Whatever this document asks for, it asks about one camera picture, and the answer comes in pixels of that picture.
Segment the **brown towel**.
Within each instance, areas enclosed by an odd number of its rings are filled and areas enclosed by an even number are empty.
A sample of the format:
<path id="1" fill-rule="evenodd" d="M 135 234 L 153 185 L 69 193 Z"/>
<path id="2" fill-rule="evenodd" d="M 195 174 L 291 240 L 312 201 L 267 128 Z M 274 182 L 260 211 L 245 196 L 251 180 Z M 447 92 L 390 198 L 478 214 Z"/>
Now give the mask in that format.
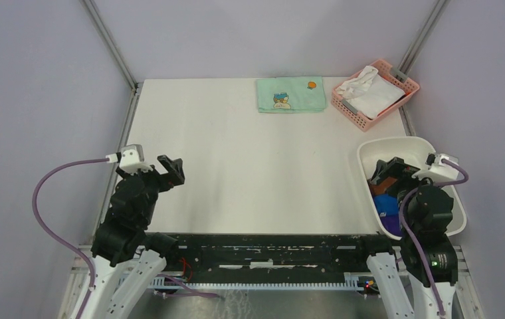
<path id="1" fill-rule="evenodd" d="M 397 179 L 394 177 L 386 177 L 379 183 L 373 183 L 368 181 L 369 190 L 373 197 L 387 194 L 388 189 L 397 183 Z"/>

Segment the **blue towel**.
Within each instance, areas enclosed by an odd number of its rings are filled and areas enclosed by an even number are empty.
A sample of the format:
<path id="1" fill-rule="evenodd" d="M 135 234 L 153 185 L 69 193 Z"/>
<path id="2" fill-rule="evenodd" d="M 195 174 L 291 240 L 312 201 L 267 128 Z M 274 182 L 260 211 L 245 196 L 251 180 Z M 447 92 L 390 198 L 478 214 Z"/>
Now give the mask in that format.
<path id="1" fill-rule="evenodd" d="M 399 208 L 395 197 L 384 193 L 373 197 L 373 202 L 379 217 L 398 216 Z"/>

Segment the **purple towel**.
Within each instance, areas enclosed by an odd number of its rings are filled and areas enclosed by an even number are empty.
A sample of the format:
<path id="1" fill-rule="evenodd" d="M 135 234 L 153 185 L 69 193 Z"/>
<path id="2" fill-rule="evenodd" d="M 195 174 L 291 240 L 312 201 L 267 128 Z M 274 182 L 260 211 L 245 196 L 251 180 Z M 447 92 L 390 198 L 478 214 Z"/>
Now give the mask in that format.
<path id="1" fill-rule="evenodd" d="M 398 215 L 390 215 L 382 217 L 381 222 L 385 230 L 390 232 L 392 235 L 397 237 L 401 237 L 403 235 Z"/>

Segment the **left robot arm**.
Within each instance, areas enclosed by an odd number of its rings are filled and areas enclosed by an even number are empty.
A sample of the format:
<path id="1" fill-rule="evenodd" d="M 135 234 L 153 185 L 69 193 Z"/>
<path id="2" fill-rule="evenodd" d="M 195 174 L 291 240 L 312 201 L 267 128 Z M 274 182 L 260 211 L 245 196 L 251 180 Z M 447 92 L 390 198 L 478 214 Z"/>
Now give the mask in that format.
<path id="1" fill-rule="evenodd" d="M 94 234 L 87 291 L 74 308 L 74 318 L 127 318 L 152 278 L 179 264 L 176 239 L 146 232 L 159 194 L 185 182 L 182 159 L 162 155 L 157 160 L 164 173 L 139 155 L 118 157 L 120 180 Z"/>

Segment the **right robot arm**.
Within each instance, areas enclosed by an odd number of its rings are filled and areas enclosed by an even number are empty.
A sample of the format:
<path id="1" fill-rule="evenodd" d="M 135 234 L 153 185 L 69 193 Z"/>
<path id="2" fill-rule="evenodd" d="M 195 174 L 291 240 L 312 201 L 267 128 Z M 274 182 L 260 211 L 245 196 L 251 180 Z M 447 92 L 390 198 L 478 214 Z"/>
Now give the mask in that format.
<path id="1" fill-rule="evenodd" d="M 377 160 L 367 184 L 372 194 L 395 201 L 412 295 L 407 296 L 389 245 L 358 249 L 354 261 L 374 275 L 388 318 L 451 318 L 458 261 L 447 234 L 455 200 L 445 187 L 466 182 L 468 175 L 460 178 L 461 173 L 445 154 L 429 154 L 423 169 L 398 157 Z"/>

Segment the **white plastic tub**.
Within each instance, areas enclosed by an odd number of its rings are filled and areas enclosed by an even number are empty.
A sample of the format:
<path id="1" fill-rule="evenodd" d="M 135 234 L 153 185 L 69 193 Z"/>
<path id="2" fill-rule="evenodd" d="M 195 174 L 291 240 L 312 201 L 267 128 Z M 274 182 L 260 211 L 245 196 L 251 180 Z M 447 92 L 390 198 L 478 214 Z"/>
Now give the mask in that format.
<path id="1" fill-rule="evenodd" d="M 400 236 L 394 235 L 382 224 L 367 185 L 367 180 L 375 171 L 377 161 L 389 161 L 394 157 L 399 157 L 409 165 L 425 169 L 427 156 L 435 152 L 436 149 L 431 143 L 415 136 L 380 138 L 364 142 L 358 147 L 353 162 L 357 168 L 357 182 L 362 187 L 362 210 L 370 216 L 381 234 L 387 235 L 393 240 L 401 239 Z"/>

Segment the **white cloth in basket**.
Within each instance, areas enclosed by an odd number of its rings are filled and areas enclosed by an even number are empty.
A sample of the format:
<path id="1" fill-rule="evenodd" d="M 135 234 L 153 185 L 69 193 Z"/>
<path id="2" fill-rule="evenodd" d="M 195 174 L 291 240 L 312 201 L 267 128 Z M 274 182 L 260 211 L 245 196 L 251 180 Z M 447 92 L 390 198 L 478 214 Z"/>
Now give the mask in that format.
<path id="1" fill-rule="evenodd" d="M 374 66 L 365 66 L 358 76 L 339 85 L 336 92 L 371 120 L 405 95 L 401 88 L 380 76 Z"/>

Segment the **pink plastic basket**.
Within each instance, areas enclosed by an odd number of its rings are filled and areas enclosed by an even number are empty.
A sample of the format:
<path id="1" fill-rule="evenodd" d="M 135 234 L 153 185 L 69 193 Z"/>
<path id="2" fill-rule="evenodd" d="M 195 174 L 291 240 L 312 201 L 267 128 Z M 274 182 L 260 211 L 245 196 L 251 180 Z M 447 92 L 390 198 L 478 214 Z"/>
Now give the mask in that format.
<path id="1" fill-rule="evenodd" d="M 371 120 L 369 118 L 366 118 L 360 111 L 357 111 L 353 106 L 348 104 L 345 99 L 342 99 L 342 97 L 337 94 L 336 88 L 342 83 L 333 88 L 331 91 L 331 105 L 339 110 L 346 118 L 348 118 L 363 132 L 368 131 L 388 115 L 392 114 L 394 111 L 398 110 L 401 106 L 406 104 L 411 99 L 411 97 L 420 89 L 420 86 L 414 80 L 410 79 L 406 74 L 402 73 L 400 70 L 383 59 L 378 59 L 368 66 L 374 66 L 377 68 L 380 76 L 382 76 L 390 83 L 401 88 L 405 92 L 405 95 L 395 104 L 388 107 L 388 109 L 382 112 L 378 117 Z M 362 70 L 350 76 L 347 80 L 358 76 L 361 71 Z"/>

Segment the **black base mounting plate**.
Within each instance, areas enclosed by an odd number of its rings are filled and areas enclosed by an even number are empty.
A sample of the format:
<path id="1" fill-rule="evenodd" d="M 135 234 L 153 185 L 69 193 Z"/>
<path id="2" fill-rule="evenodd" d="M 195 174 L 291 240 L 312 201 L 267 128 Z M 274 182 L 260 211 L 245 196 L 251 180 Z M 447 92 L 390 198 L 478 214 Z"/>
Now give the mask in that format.
<path id="1" fill-rule="evenodd" d="M 190 283 L 343 282 L 368 274 L 366 260 L 392 253 L 398 243 L 385 235 L 175 234 L 178 246 L 165 272 Z"/>

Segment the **mint green cartoon towel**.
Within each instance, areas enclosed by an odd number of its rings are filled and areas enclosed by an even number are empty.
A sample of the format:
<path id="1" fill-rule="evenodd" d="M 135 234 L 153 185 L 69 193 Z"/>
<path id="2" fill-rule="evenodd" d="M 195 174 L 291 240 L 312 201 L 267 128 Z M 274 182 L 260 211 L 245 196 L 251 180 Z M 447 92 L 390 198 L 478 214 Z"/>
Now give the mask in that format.
<path id="1" fill-rule="evenodd" d="M 256 99 L 260 113 L 317 113 L 327 107 L 320 76 L 257 79 Z"/>

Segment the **aluminium frame rail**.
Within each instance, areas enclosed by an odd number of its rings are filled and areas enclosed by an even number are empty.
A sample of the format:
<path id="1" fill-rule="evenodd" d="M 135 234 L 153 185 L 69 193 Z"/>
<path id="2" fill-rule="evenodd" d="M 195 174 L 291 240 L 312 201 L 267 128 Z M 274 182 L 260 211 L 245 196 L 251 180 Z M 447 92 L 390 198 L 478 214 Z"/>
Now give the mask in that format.
<path id="1" fill-rule="evenodd" d="M 80 245 L 79 249 L 82 253 L 84 253 L 87 257 L 91 256 L 90 249 L 92 247 L 89 245 Z M 456 257 L 457 257 L 457 265 L 458 265 L 458 271 L 461 273 L 468 274 L 469 267 L 468 263 L 464 257 L 463 251 L 460 246 L 455 246 L 454 247 L 455 252 L 456 252 Z M 70 268 L 70 273 L 71 274 L 79 274 L 79 273 L 86 273 L 88 271 L 88 266 L 86 262 L 81 258 L 81 257 L 74 257 L 73 264 Z"/>

